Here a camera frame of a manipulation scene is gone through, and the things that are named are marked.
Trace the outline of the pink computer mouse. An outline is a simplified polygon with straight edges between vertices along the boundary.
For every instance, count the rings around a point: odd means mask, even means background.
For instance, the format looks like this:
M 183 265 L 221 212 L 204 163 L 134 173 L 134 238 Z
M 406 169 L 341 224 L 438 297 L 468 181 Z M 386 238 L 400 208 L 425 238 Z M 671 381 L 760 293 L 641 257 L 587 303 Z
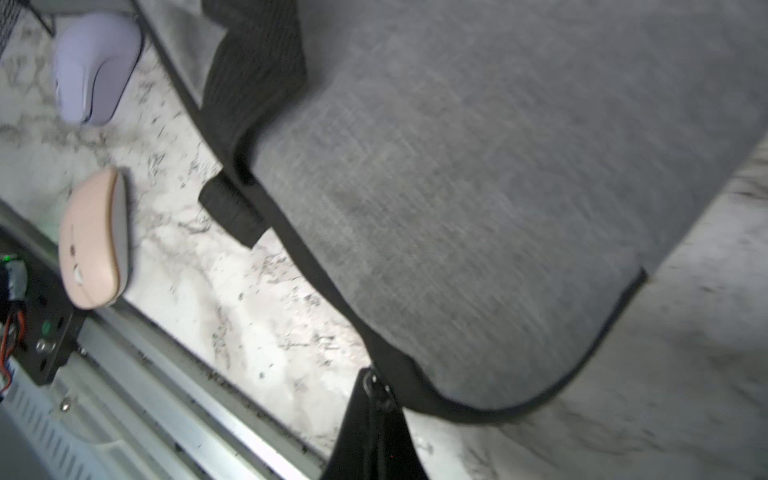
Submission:
M 126 181 L 119 169 L 95 172 L 73 190 L 59 227 L 58 258 L 76 307 L 101 308 L 123 294 L 130 247 Z

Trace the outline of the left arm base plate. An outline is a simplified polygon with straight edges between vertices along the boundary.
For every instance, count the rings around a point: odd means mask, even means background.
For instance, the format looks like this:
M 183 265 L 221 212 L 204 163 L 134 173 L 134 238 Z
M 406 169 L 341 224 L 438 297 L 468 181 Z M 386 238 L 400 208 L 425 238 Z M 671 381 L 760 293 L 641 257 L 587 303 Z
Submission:
M 1 391 L 24 371 L 38 386 L 78 348 L 85 312 L 64 291 L 60 274 L 7 232 L 1 233 Z

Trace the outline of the aluminium front rail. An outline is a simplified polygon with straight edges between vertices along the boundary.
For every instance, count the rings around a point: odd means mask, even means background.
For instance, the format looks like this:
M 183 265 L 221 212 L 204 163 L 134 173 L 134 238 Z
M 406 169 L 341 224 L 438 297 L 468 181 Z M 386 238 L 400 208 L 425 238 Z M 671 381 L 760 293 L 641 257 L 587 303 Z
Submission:
M 3 231 L 59 273 L 56 246 L 9 206 Z M 51 383 L 20 371 L 1 401 L 52 478 L 321 475 L 317 453 L 131 305 L 85 312 L 77 345 Z

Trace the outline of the grey laptop bag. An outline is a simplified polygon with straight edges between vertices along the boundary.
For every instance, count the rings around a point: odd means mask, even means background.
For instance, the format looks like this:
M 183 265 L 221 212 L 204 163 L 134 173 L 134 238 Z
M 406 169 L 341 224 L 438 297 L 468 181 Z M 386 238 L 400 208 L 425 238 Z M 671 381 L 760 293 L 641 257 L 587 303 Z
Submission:
M 531 409 L 767 130 L 763 1 L 138 1 L 223 170 L 399 402 Z

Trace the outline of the lilac computer mouse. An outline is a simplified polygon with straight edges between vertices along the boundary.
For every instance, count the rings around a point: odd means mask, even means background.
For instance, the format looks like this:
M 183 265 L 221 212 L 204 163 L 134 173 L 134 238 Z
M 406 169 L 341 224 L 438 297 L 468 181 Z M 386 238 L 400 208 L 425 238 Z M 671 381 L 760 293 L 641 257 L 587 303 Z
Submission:
M 77 18 L 56 40 L 53 63 L 60 118 L 104 125 L 114 116 L 143 46 L 131 17 L 94 12 Z

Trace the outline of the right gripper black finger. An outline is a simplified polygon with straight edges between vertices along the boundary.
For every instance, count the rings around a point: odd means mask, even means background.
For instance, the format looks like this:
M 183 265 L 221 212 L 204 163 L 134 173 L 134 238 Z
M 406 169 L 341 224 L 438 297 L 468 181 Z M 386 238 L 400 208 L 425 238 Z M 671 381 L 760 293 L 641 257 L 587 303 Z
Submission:
M 407 480 L 428 477 L 402 408 L 372 368 L 359 371 L 323 479 Z

